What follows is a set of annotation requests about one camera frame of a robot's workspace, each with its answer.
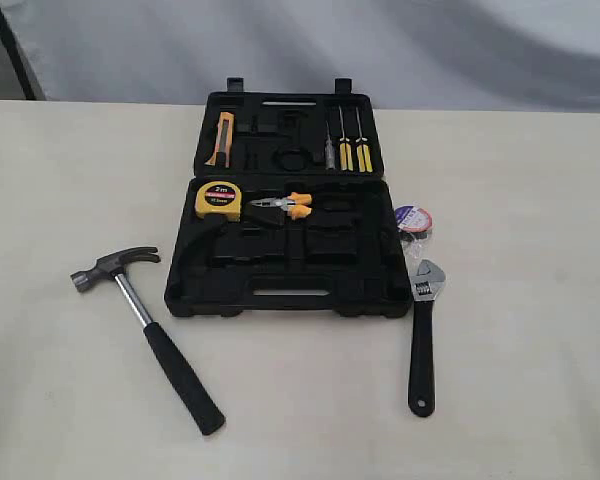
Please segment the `electrical tape roll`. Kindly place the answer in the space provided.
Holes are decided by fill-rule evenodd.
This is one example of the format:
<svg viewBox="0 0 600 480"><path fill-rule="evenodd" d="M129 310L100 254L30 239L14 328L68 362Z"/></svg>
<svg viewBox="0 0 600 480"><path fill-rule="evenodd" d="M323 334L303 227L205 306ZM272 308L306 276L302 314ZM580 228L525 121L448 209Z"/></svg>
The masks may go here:
<svg viewBox="0 0 600 480"><path fill-rule="evenodd" d="M418 205L400 206L394 210L394 216L406 265L414 272L433 234L433 218Z"/></svg>

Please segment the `adjustable wrench black handle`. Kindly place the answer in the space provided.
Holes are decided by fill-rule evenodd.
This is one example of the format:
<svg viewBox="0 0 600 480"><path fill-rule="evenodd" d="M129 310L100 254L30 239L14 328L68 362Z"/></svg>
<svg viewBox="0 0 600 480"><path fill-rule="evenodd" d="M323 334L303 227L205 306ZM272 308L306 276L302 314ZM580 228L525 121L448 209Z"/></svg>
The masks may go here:
<svg viewBox="0 0 600 480"><path fill-rule="evenodd" d="M413 414L426 418L435 411L433 306L437 294L444 285L446 275L434 262L423 259L411 280L414 311L408 406Z"/></svg>

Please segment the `claw hammer black grip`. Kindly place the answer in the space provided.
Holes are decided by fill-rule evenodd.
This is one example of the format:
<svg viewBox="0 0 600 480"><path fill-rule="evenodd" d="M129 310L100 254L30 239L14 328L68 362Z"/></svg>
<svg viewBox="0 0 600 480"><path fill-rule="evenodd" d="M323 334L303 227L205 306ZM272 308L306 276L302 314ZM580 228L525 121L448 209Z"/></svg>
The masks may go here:
<svg viewBox="0 0 600 480"><path fill-rule="evenodd" d="M93 289L105 280L116 283L140 322L147 343L169 383L192 416L201 434L210 436L225 425L224 414L167 332L154 321L127 277L126 267L133 263L160 261L156 247L132 247L100 257L92 268L79 270L71 274L70 278L80 293Z"/></svg>

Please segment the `black plastic tool case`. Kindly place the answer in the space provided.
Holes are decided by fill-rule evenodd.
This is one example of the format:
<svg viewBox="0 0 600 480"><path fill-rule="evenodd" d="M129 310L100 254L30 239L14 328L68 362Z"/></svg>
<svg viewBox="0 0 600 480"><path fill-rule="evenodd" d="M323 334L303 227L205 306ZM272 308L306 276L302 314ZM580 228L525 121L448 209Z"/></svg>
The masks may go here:
<svg viewBox="0 0 600 480"><path fill-rule="evenodd" d="M342 171L338 107L350 139L353 170ZM361 114L372 173L356 155ZM235 115L230 166L207 166L219 114ZM325 168L325 121L335 169ZM239 222L195 214L197 191L228 181L242 191ZM249 201L311 194L312 213L292 220ZM397 233L370 99L339 78L330 94L248 92L239 78L208 96L193 177L177 233L164 301L176 317L234 316L245 311L335 312L344 317L404 316L410 279Z"/></svg>

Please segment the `clear voltage tester screwdriver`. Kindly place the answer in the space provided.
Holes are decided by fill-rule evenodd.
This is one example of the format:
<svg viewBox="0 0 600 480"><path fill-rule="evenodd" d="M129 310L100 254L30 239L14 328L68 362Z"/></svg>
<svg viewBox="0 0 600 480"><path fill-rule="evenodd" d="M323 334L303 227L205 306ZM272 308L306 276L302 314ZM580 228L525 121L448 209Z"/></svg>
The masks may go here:
<svg viewBox="0 0 600 480"><path fill-rule="evenodd" d="M330 134L329 122L325 121L326 132L325 132L325 144L324 144L324 156L325 156L325 168L327 170L335 169L335 150L332 143Z"/></svg>

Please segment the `yellow tape measure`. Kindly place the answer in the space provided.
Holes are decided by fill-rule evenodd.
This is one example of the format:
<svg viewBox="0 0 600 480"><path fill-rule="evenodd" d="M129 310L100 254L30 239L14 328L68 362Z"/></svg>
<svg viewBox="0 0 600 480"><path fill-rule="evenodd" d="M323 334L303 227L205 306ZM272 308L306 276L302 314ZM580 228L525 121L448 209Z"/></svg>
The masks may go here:
<svg viewBox="0 0 600 480"><path fill-rule="evenodd" d="M196 216L200 219L217 214L229 222L239 222L241 207L242 191L232 182L207 182L196 193L194 208Z"/></svg>

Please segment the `orange utility knife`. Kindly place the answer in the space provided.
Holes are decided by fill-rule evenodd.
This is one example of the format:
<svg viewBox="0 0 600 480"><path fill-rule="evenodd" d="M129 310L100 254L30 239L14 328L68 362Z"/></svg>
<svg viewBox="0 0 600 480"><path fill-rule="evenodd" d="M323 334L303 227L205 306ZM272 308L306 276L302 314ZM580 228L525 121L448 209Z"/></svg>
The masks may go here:
<svg viewBox="0 0 600 480"><path fill-rule="evenodd" d="M230 166L230 153L233 143L235 115L228 111L219 114L214 149L205 162L207 166Z"/></svg>

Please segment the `black stand pole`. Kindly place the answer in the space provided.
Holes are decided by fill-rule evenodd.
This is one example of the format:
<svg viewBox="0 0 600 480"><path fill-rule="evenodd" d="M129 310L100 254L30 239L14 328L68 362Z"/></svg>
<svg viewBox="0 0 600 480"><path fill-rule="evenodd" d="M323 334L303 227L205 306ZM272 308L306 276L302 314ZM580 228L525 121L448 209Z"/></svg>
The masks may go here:
<svg viewBox="0 0 600 480"><path fill-rule="evenodd" d="M28 101L37 101L38 98L34 92L33 85L27 74L25 64L19 53L19 47L14 33L0 7L0 41L4 47L11 66L16 75L17 81L20 85L24 98Z"/></svg>

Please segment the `orange handled pliers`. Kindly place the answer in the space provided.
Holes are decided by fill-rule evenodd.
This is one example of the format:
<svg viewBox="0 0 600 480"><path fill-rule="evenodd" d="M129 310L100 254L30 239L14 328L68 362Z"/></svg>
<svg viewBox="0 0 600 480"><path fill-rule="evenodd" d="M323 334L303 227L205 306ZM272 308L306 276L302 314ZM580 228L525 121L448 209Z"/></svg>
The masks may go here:
<svg viewBox="0 0 600 480"><path fill-rule="evenodd" d="M308 217L312 213L311 194L292 192L285 197L269 197L249 201L249 204L260 208L277 208L286 213L292 220Z"/></svg>

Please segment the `left yellow handled screwdriver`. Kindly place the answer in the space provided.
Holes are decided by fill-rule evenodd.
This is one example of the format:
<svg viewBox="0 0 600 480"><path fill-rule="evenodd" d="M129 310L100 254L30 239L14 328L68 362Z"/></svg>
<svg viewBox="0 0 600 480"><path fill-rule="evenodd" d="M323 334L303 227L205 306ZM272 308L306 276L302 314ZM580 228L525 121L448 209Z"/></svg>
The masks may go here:
<svg viewBox="0 0 600 480"><path fill-rule="evenodd" d="M339 157L342 171L353 170L353 158L350 139L345 130L344 114L341 107L338 107L339 124L340 124L340 139L339 139Z"/></svg>

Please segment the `yellow handled screwdriver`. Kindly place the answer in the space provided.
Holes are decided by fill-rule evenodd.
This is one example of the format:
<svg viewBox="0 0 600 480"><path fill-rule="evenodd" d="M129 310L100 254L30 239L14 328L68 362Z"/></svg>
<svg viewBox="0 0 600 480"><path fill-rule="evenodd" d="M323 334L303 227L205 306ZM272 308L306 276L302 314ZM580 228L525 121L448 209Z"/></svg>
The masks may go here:
<svg viewBox="0 0 600 480"><path fill-rule="evenodd" d="M356 112L356 123L358 128L358 138L356 139L356 155L358 158L359 171L361 173L372 173L371 150L368 139L364 136L361 114L358 108Z"/></svg>
<svg viewBox="0 0 600 480"><path fill-rule="evenodd" d="M338 107L339 124L340 124L340 139L339 139L339 157L342 171L353 170L353 158L350 139L345 130L344 114L341 107Z"/></svg>

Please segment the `right yellow handled screwdriver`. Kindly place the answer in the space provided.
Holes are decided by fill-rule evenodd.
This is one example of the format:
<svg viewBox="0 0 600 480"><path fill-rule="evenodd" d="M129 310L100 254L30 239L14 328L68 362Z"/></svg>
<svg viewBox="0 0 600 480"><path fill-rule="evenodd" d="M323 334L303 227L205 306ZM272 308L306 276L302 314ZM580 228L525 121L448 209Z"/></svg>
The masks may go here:
<svg viewBox="0 0 600 480"><path fill-rule="evenodd" d="M356 112L356 123L358 128L358 138L356 139L356 155L358 158L359 171L361 173L372 173L371 150L368 139L364 136L361 114L358 108Z"/></svg>

